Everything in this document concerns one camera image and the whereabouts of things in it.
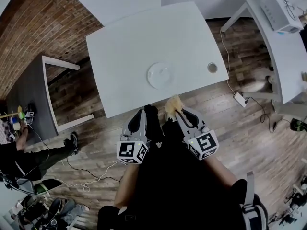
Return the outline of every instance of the white desk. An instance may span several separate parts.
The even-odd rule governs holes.
[[[140,12],[86,40],[107,117],[228,79],[218,46],[194,2]],[[172,83],[159,90],[146,77],[157,62],[167,63],[174,74]],[[211,62],[218,67],[216,73],[208,71]]]
[[[242,7],[221,28],[225,32],[245,9],[254,18],[271,57],[277,91],[275,93],[243,93],[244,97],[271,99],[282,104],[290,101],[304,89],[302,72],[307,72],[307,53],[299,33],[280,35],[274,32],[262,8],[253,0],[245,0]]]

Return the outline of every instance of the wooden floor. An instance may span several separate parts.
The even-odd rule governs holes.
[[[214,38],[227,64],[227,54],[221,43],[220,27],[225,21],[208,22]],[[235,90],[255,91],[267,88],[261,69],[270,65],[270,57],[263,39],[253,20],[239,20],[226,34],[225,44],[230,53],[230,85]],[[69,157],[72,166],[90,170],[100,176],[106,168],[116,162],[116,142],[121,134],[123,122],[133,113],[107,119],[100,102],[90,62],[81,66],[80,71],[72,71],[50,86],[50,95],[59,124],[89,113],[91,120],[75,130],[79,133],[82,151]],[[188,107],[202,112],[210,128],[215,129],[220,142],[218,159],[238,178],[253,170],[256,176],[256,192],[259,194],[269,214],[283,209],[283,201],[291,185],[298,181],[304,172],[300,161],[306,153],[306,133],[294,132],[289,123],[282,121],[276,131],[268,130],[268,120],[260,122],[262,109],[252,99],[246,108],[240,107],[226,82],[214,84],[181,95]],[[272,112],[270,102],[259,100],[267,113]],[[159,108],[159,118],[163,122],[165,101],[155,103]],[[281,117],[270,114],[271,124]],[[72,130],[62,132],[58,137],[47,141],[51,147],[62,146]],[[45,149],[41,144],[35,148]],[[107,176],[121,178],[125,166],[116,164]],[[75,171],[66,161],[57,163],[45,178],[57,178],[69,184],[86,183],[94,178],[85,171]],[[51,198],[73,198],[87,205],[91,210],[78,222],[88,229],[96,229],[97,213],[104,205],[111,205],[118,188],[118,182],[106,179],[90,184],[86,193],[82,186],[63,185],[50,192]]]

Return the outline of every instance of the round hole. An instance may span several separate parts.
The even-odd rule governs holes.
[[[209,63],[208,71],[211,72],[211,73],[216,73],[217,72],[217,66],[214,63]]]

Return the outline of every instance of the brick wall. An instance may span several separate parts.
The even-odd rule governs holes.
[[[0,17],[0,99],[37,54],[76,63],[101,23],[77,0],[12,0]]]

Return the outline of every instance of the person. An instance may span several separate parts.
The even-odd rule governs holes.
[[[45,149],[39,152],[24,152],[29,127],[21,122],[21,136],[16,142],[0,145],[0,172],[13,177],[23,177],[31,181],[41,180],[47,170],[62,159],[79,151],[78,137],[72,132],[70,139],[64,140],[64,147]]]
[[[114,205],[99,210],[97,229],[245,230],[240,204],[247,181],[238,180],[214,155],[196,159],[182,142],[174,117],[161,129],[158,110],[145,106],[145,112],[149,150],[142,164],[128,164]],[[268,218],[256,194],[253,205],[261,206]],[[262,229],[258,222],[252,225]]]

